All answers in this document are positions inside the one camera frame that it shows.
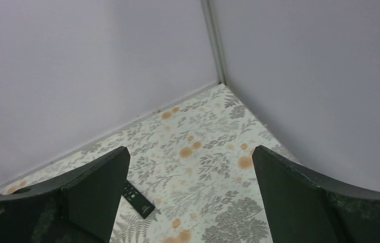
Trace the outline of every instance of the white partition panel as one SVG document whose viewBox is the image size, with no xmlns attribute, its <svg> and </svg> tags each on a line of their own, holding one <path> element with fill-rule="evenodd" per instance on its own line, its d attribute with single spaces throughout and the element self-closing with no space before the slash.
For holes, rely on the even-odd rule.
<svg viewBox="0 0 380 243">
<path fill-rule="evenodd" d="M 215 82 L 199 1 L 1 0 L 0 184 Z"/>
<path fill-rule="evenodd" d="M 213 1 L 233 91 L 302 163 L 380 191 L 380 1 Z"/>
</svg>

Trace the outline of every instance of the gray leaf pattern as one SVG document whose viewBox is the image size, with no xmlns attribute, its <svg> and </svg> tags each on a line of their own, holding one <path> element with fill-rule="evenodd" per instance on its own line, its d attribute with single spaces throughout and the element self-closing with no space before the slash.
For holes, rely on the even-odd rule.
<svg viewBox="0 0 380 243">
<path fill-rule="evenodd" d="M 143 220 L 122 198 L 111 236 L 130 242 L 272 242 L 251 155 L 258 145 L 293 158 L 218 85 L 23 179 L 12 193 L 126 146 L 128 180 L 156 210 Z"/>
</svg>

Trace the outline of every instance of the floral tablecloth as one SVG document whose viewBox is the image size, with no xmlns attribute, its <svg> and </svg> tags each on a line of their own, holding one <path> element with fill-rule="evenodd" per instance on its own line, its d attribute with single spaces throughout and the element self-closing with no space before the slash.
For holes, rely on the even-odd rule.
<svg viewBox="0 0 380 243">
<path fill-rule="evenodd" d="M 251 159 L 260 144 L 295 160 L 227 87 L 218 85 L 0 193 L 126 146 L 131 153 L 128 180 L 156 210 L 144 220 L 122 198 L 111 242 L 272 242 Z"/>
</svg>

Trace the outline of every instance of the orange spot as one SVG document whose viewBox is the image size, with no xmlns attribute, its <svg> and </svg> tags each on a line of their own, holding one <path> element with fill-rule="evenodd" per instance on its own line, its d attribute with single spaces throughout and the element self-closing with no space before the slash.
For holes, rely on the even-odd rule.
<svg viewBox="0 0 380 243">
<path fill-rule="evenodd" d="M 172 116 L 172 112 L 166 111 L 165 113 L 163 113 L 161 115 L 161 118 L 163 118 L 163 119 L 169 119 L 171 116 Z"/>
<path fill-rule="evenodd" d="M 254 166 L 252 158 L 248 156 L 241 157 L 239 159 L 238 165 L 241 169 L 249 169 Z"/>
<path fill-rule="evenodd" d="M 179 155 L 182 158 L 188 158 L 191 156 L 192 153 L 193 153 L 193 150 L 189 147 L 185 147 L 185 148 L 181 149 L 181 151 L 179 151 Z"/>
<path fill-rule="evenodd" d="M 17 189 L 18 189 L 17 186 L 12 186 L 12 187 L 10 187 L 10 189 L 7 190 L 7 194 L 11 194 L 11 193 L 15 192 Z"/>
<path fill-rule="evenodd" d="M 191 231 L 190 230 L 182 230 L 179 232 L 178 241 L 180 243 L 187 243 L 191 240 Z"/>
<path fill-rule="evenodd" d="M 180 225 L 181 225 L 181 220 L 180 219 L 175 219 L 172 222 L 172 227 L 175 228 L 175 229 L 178 228 Z"/>
<path fill-rule="evenodd" d="M 202 142 L 200 142 L 200 141 L 193 143 L 193 148 L 194 149 L 199 149 L 201 146 L 202 146 Z"/>
<path fill-rule="evenodd" d="M 169 237 L 163 240 L 163 243 L 178 243 L 178 240 L 174 237 Z"/>
</svg>

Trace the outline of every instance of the floral pattern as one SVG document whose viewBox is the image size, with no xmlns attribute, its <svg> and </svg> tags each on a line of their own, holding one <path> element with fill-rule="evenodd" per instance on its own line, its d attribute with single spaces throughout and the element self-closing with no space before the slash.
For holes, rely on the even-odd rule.
<svg viewBox="0 0 380 243">
<path fill-rule="evenodd" d="M 260 144 L 295 161 L 227 87 L 218 85 L 0 193 L 126 146 L 131 153 L 128 180 L 156 210 L 144 220 L 122 198 L 110 242 L 272 242 L 251 159 Z"/>
</svg>

